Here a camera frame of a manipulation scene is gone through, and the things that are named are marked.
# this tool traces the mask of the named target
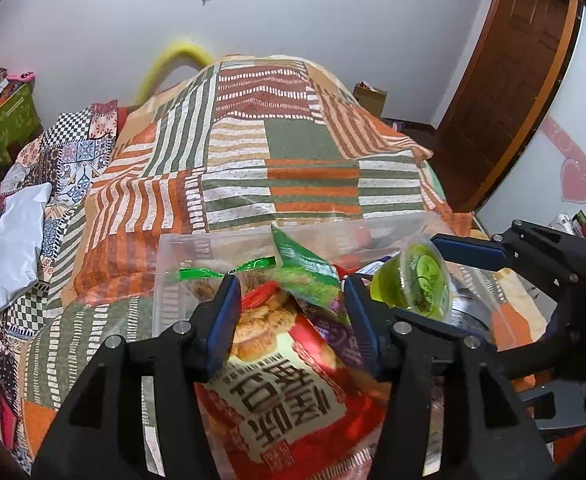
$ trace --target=bed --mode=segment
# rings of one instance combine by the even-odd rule
[[[150,336],[161,234],[431,210],[456,234],[481,237],[471,214],[451,211],[429,156],[324,68],[286,56],[225,57],[128,117],[115,102],[62,114],[2,183],[6,194],[52,184],[38,282],[0,313],[16,460],[29,470],[106,336]],[[509,326],[494,327],[498,343],[500,331],[517,344],[541,336],[546,323],[515,274],[469,268],[462,279],[497,302]],[[144,390],[148,467],[161,471],[152,402]]]

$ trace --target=pillow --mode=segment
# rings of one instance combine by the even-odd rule
[[[27,187],[6,198],[0,217],[0,311],[38,279],[44,207],[51,184]]]

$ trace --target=green box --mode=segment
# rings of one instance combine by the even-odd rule
[[[25,145],[33,130],[40,125],[40,118],[33,105],[29,85],[22,85],[0,107],[0,166],[11,165],[6,147],[12,142]]]

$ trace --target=brown door frame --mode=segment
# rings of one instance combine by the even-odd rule
[[[484,20],[484,26],[482,27],[482,31],[480,32],[480,37],[477,39],[477,44],[475,45],[475,49],[473,51],[473,55],[471,59],[468,61],[468,65],[466,70],[464,71],[464,75],[462,76],[459,85],[457,86],[457,90],[455,90],[455,94],[451,99],[448,108],[446,109],[446,113],[442,118],[441,123],[439,123],[438,131],[436,132],[436,139],[440,140],[444,134],[446,134],[446,127],[450,123],[450,120],[453,118],[455,113],[455,109],[459,104],[466,87],[468,86],[471,77],[473,76],[473,72],[475,71],[475,67],[480,60],[480,56],[484,52],[484,46],[486,46],[486,40],[489,37],[490,28],[492,27],[493,19],[495,18],[495,13],[497,12],[497,7],[500,5],[500,0],[491,0],[489,10],[486,13],[486,19]]]
[[[570,40],[572,38],[573,29],[576,25],[576,16],[578,13],[579,2],[579,0],[569,0],[566,19],[564,21],[564,28],[562,29],[562,36],[560,38],[557,51],[553,57],[551,67],[546,75],[546,78],[544,79],[544,82],[542,83],[539,94],[535,98],[535,102],[533,103],[531,110],[529,110],[528,114],[524,118],[522,125],[519,127],[519,130],[515,134],[506,151],[503,153],[502,157],[500,157],[500,160],[484,179],[478,190],[466,202],[462,210],[473,211],[483,202],[487,193],[493,188],[493,186],[495,186],[497,181],[499,181],[506,168],[509,167],[509,164],[512,162],[513,158],[515,158],[519,150],[521,150],[524,142],[529,139],[531,128],[537,122],[540,114],[546,110],[546,104],[551,97],[551,93],[553,92],[553,88],[557,83],[557,79],[560,76],[560,70],[569,51]],[[466,86],[468,85],[471,76],[473,75],[480,56],[484,51],[484,46],[486,45],[486,40],[488,38],[493,18],[495,17],[499,3],[500,0],[492,0],[490,3],[490,7],[486,15],[486,20],[484,22],[484,27],[482,28],[480,37],[477,40],[477,45],[475,46],[473,55],[468,62],[468,66],[466,67],[466,71],[464,72],[460,84],[457,87],[457,91],[455,91],[453,99],[451,100],[451,103],[448,106],[446,113],[444,114],[444,118],[442,118],[442,122],[438,128],[438,131],[436,132],[436,137],[438,140],[441,139],[442,136],[446,135],[446,127],[452,119],[455,113],[455,109],[457,108],[464,90],[466,89]]]

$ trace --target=red snack bag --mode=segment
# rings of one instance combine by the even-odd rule
[[[309,478],[385,416],[273,282],[244,297],[227,365],[196,388],[239,480]]]

